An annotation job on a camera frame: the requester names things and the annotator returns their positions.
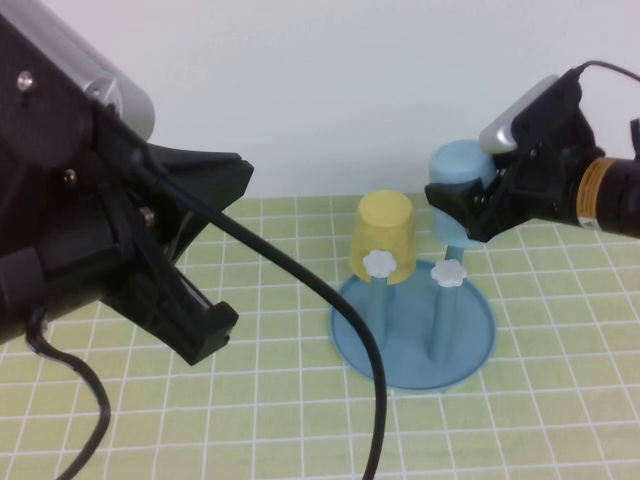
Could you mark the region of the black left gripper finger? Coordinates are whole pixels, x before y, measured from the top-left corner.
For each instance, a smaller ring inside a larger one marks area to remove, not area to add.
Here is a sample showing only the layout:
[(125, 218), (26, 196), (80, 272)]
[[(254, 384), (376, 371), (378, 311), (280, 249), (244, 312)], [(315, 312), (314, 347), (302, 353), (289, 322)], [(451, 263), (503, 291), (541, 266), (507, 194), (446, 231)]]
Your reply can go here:
[(239, 315), (211, 301), (181, 272), (169, 287), (149, 275), (130, 280), (129, 319), (193, 366), (225, 347)]

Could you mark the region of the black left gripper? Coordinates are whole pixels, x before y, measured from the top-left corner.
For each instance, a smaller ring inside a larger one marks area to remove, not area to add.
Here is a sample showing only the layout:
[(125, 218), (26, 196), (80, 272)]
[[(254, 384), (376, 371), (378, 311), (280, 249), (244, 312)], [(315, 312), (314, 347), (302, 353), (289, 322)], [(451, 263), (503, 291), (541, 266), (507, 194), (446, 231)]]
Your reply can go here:
[[(122, 183), (98, 146), (109, 125), (145, 141), (150, 97), (53, 14), (1, 18), (1, 339), (31, 315), (64, 316), (117, 287), (134, 261)], [(253, 165), (237, 153), (150, 144), (186, 192), (224, 211), (246, 192)], [(173, 262), (206, 228), (176, 201)]]

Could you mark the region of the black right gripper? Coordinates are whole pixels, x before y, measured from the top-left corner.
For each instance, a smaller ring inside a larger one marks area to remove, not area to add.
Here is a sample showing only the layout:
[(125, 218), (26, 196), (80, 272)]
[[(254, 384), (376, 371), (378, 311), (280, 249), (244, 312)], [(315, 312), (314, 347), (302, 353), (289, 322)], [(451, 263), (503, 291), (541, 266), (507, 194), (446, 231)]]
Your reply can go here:
[(434, 234), (444, 244), (482, 244), (531, 219), (576, 224), (572, 192), (602, 153), (580, 110), (505, 112), (492, 122), (493, 181), (425, 186)]

